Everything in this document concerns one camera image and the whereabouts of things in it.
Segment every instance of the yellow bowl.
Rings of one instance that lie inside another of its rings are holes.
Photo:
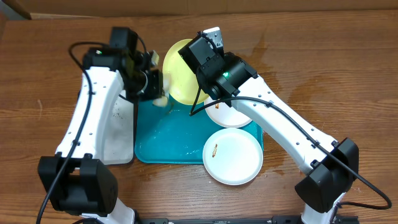
[[[195,74],[181,58],[178,51],[191,39],[180,40],[167,52],[163,62],[163,76],[170,80],[170,94],[178,102],[193,105],[198,93],[198,82]],[[198,104],[209,96],[200,92]]]

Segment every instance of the wooden tabletop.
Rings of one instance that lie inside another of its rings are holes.
[[[359,173],[398,201],[398,11],[9,21],[0,45],[0,223],[35,222],[45,196],[39,158],[60,144],[80,88],[81,72],[67,48],[77,41],[107,42],[112,26],[134,29],[161,58],[177,41],[220,26],[226,51],[250,63],[307,121],[356,142]],[[110,169],[119,198],[143,218],[303,212],[294,190],[303,175],[267,134],[260,173],[240,187],[216,182],[203,166],[135,160]],[[385,204],[359,181],[344,200]],[[346,207],[339,213],[358,215],[361,223],[397,223],[396,208]],[[48,205],[43,223],[76,219]]]

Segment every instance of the wood grain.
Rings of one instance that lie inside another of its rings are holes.
[[[11,21],[0,45],[0,222],[33,223],[45,195],[40,156],[54,154],[80,87],[68,57],[76,41],[107,42],[112,26],[136,30],[161,58],[181,39],[220,26],[224,47],[248,61],[298,114],[360,148],[360,174],[398,200],[398,11],[300,12],[225,16]],[[76,52],[82,56],[83,47]],[[215,182],[203,166],[110,168],[119,197],[142,217],[248,218],[299,214],[293,160],[267,134],[264,164],[240,187]],[[345,200],[384,204],[356,181]],[[397,223],[398,209],[347,207],[361,223]],[[49,205],[43,223],[76,217]]]

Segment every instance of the round white plate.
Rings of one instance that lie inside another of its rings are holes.
[[[203,149],[207,172],[228,185],[245,184],[255,178],[261,170],[262,159],[257,139],[237,128],[217,131],[210,136]]]
[[[205,100],[205,105],[212,102],[214,100],[209,97]],[[211,120],[224,128],[240,128],[251,122],[249,117],[238,112],[235,108],[230,108],[225,103],[206,108],[206,113]]]

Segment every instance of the blue mat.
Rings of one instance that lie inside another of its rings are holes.
[[[203,110],[189,117],[192,106],[183,105],[172,97],[165,108],[151,101],[138,107],[137,134],[134,152],[145,163],[203,164],[202,152],[207,139],[223,127],[214,123]],[[262,142],[262,129],[255,122],[241,129]]]

